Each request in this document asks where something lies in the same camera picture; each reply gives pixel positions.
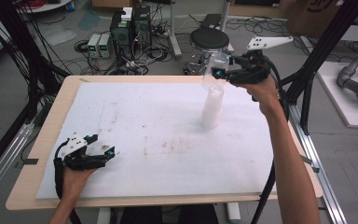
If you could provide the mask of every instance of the cardboard box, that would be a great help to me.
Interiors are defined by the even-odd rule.
[[[320,37],[340,6],[336,0],[297,0],[291,9],[286,27],[293,35]]]

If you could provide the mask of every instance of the forearm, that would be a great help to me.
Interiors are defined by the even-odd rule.
[[[50,224],[60,224],[67,223],[69,216],[71,215],[72,210],[75,207],[75,204],[79,198],[81,190],[74,188],[67,190],[57,205],[53,216],[50,219]]]
[[[278,101],[265,108],[275,160],[277,191],[283,223],[319,223],[310,176],[293,141]]]

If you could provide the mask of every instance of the person's right hand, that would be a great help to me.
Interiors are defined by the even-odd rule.
[[[263,114],[269,112],[278,103],[278,91],[276,89],[275,80],[269,75],[265,80],[257,84],[233,84],[236,87],[245,88],[249,94],[260,103],[260,110]]]

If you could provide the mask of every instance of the human arm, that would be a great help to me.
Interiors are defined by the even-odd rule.
[[[283,223],[320,223],[310,176],[290,133],[271,76],[256,85],[237,84],[254,96],[266,116],[274,154],[278,201]]]
[[[68,222],[68,218],[87,183],[87,179],[95,170],[73,171],[65,167],[63,170],[62,198],[50,219],[50,224],[66,224]]]

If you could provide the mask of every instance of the electronic equipment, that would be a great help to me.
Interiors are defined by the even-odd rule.
[[[100,42],[101,35],[92,35],[87,47],[89,48],[89,56],[91,58],[101,57],[100,48],[98,48],[98,43]]]
[[[109,34],[102,34],[98,47],[100,48],[101,57],[110,58],[113,52],[112,36]]]
[[[138,46],[143,49],[151,46],[150,6],[137,7],[133,14],[133,22],[137,33]]]
[[[121,15],[122,9],[115,12],[110,25],[110,33],[114,42],[116,56],[119,60],[122,57],[127,61],[133,61],[132,43],[135,38],[132,21],[123,21]]]

